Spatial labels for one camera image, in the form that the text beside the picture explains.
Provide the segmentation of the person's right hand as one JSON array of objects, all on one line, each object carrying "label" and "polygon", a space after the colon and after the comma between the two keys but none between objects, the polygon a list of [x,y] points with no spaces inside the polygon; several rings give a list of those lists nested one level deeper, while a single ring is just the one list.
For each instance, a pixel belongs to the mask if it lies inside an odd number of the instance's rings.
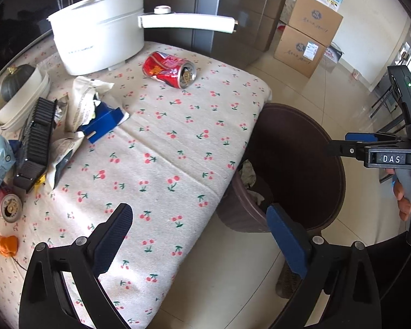
[{"label": "person's right hand", "polygon": [[386,169],[387,174],[393,175],[396,178],[396,181],[393,185],[393,193],[397,200],[397,205],[399,208],[399,216],[403,221],[407,221],[411,214],[411,201],[406,198],[406,192],[403,188],[403,185],[397,179],[394,169]]}]

